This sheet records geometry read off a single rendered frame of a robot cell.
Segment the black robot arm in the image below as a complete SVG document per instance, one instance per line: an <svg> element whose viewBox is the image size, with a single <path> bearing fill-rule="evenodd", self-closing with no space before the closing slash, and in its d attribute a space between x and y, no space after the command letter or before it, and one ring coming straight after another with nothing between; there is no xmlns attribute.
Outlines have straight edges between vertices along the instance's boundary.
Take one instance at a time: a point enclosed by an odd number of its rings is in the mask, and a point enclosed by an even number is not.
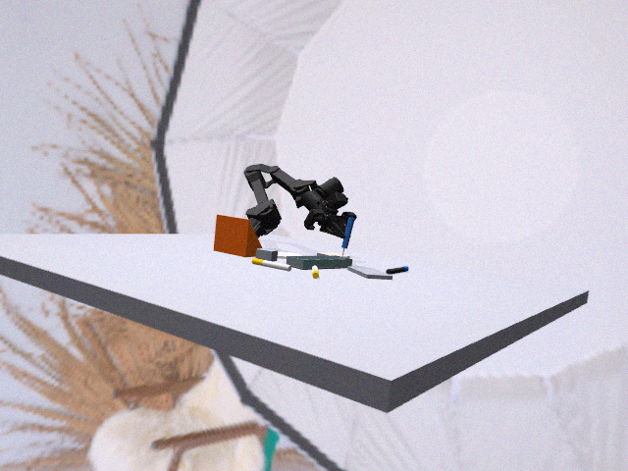
<svg viewBox="0 0 628 471"><path fill-rule="evenodd" d="M261 172L270 174L272 179L265 182ZM315 180L295 180L281 170L279 166L270 167L264 164L248 166L243 173L254 191L258 203L245 213L258 238L273 231L282 219L274 199L269 200L265 191L265 188L273 183L279 184L291 194L297 208L305 206L309 212L311 205L318 199L320 199L320 204L325 212L330 209L338 210L348 202L348 198L343 194L343 186L336 177L317 185Z"/></svg>

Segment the blue octagonal rod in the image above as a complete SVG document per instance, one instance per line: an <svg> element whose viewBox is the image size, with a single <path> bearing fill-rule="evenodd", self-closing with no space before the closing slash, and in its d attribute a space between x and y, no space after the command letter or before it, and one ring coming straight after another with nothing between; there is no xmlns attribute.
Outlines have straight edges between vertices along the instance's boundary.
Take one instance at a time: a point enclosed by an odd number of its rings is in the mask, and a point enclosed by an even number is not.
<svg viewBox="0 0 628 471"><path fill-rule="evenodd" d="M342 242L342 248L343 248L343 252L342 252L342 256L343 257L343 253L344 253L344 249L348 247L348 243L349 243L349 239L351 236L351 232L352 232L352 228L353 228L353 224L354 224L354 220L355 218L348 218L348 222L347 222L347 226L346 226L346 230L345 230L345 238L343 239Z"/></svg>

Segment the grey stylus with blue tip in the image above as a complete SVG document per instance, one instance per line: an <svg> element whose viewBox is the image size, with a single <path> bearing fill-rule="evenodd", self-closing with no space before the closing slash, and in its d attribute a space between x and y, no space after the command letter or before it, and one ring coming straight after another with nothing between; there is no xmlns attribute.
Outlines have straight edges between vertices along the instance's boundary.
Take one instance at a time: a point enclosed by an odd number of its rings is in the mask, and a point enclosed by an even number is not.
<svg viewBox="0 0 628 471"><path fill-rule="evenodd" d="M398 268L392 268L392 269L388 269L386 271L386 273L389 274L389 275L390 274L396 274L396 273L402 273L402 272L407 272L408 269L409 268L407 266L405 266L405 267L398 267Z"/></svg>

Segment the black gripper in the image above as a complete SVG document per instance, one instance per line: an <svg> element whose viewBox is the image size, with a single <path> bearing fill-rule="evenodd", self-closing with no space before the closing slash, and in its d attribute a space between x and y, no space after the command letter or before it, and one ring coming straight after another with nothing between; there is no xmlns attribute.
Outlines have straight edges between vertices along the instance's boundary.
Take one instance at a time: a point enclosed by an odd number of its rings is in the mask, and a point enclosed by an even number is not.
<svg viewBox="0 0 628 471"><path fill-rule="evenodd" d="M330 209L330 208L329 208ZM316 200L310 207L305 221L304 227L307 230L313 230L315 222L321 226L320 232L327 233L340 238L345 238L345 230L348 218L357 218L353 212L342 212L341 216L337 215L338 210L330 209L325 212L320 204L320 199ZM355 221L354 220L354 221Z"/></svg>

